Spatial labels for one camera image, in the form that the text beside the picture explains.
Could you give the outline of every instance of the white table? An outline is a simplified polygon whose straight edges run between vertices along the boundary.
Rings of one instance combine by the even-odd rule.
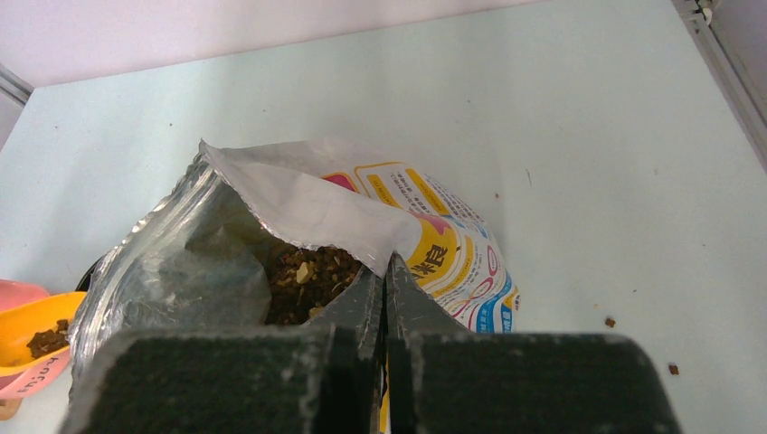
[[[517,330],[613,316],[686,432],[764,432],[767,175],[668,0],[544,2],[38,89],[0,153],[0,276],[71,290],[200,137],[325,134],[422,167],[488,219]],[[0,430],[52,432],[68,381]]]

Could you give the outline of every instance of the scoop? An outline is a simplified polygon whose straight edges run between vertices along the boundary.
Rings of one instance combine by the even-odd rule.
[[[85,292],[69,292],[43,298],[14,309],[0,312],[0,376],[15,375],[39,362],[69,350],[65,346],[43,357],[33,359],[26,346],[35,333],[56,330],[56,321],[71,322]]]

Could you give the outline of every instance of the pink cup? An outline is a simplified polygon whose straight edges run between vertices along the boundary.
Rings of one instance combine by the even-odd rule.
[[[45,297],[48,297],[48,291],[43,287],[0,279],[0,311]],[[25,398],[39,392],[55,380],[69,362],[70,352],[65,351],[56,357],[43,360],[23,373],[0,377],[0,400]]]

